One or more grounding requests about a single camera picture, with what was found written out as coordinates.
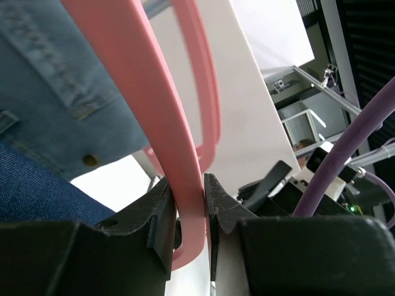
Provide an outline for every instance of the blue jeans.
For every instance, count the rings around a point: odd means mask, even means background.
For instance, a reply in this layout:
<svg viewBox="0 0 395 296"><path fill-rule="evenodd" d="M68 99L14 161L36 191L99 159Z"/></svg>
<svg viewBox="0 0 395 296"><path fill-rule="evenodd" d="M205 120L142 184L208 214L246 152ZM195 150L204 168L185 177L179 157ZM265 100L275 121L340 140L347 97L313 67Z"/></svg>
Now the blue jeans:
<svg viewBox="0 0 395 296"><path fill-rule="evenodd" d="M0 0L0 59L0 141L41 167L71 180L148 145L60 1Z"/></svg>
<svg viewBox="0 0 395 296"><path fill-rule="evenodd" d="M69 182L0 143L0 222L83 220L95 225L113 214Z"/></svg>

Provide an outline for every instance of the pink plastic strip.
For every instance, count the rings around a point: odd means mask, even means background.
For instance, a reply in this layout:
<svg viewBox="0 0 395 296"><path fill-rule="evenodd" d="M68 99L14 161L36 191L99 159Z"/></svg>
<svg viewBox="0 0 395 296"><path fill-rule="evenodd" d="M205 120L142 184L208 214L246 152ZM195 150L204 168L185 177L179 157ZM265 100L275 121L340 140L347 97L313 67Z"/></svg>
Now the pink plastic strip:
<svg viewBox="0 0 395 296"><path fill-rule="evenodd" d="M164 168L183 228L182 248L173 254L173 270L178 269L204 248L204 194L191 131L154 32L139 0L62 3L132 109Z"/></svg>
<svg viewBox="0 0 395 296"><path fill-rule="evenodd" d="M201 171L204 173L214 161L221 132L217 74L196 1L172 0L171 2L183 32L195 76L203 133L203 144L196 148L196 152ZM146 147L144 151L157 172L163 175L164 172L151 147Z"/></svg>

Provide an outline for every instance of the denim jacket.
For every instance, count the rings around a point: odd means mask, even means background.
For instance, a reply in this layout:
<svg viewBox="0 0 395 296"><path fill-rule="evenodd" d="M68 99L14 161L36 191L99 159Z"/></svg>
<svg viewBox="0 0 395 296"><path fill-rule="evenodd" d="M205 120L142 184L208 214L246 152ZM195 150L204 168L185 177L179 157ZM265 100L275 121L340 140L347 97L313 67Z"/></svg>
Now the denim jacket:
<svg viewBox="0 0 395 296"><path fill-rule="evenodd" d="M71 180L148 144L59 0L0 0L0 57L0 142L42 167Z"/></svg>

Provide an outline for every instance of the jacket button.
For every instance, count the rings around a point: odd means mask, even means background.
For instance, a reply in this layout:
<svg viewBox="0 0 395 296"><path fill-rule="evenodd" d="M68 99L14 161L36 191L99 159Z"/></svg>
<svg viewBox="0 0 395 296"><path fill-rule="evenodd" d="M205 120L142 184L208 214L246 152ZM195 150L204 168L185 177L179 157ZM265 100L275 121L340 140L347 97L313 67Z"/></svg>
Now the jacket button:
<svg viewBox="0 0 395 296"><path fill-rule="evenodd" d="M99 165L99 160L93 155L86 155L82 158L84 164L88 167L94 168Z"/></svg>

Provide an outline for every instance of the person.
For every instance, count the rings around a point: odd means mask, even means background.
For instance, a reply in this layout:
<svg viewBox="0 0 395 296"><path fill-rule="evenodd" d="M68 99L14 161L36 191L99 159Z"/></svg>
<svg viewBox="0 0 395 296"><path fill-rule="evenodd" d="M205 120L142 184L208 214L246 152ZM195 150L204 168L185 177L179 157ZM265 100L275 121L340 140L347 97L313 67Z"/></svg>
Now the person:
<svg viewBox="0 0 395 296"><path fill-rule="evenodd" d="M309 147L312 144L315 144L315 141L313 141L311 139L300 140L296 145L294 145L293 151L296 152L296 151L302 150L303 148ZM309 156L303 155L302 157L299 157L297 159L297 162L298 162L300 168L304 168L306 166L308 158L309 158Z"/></svg>

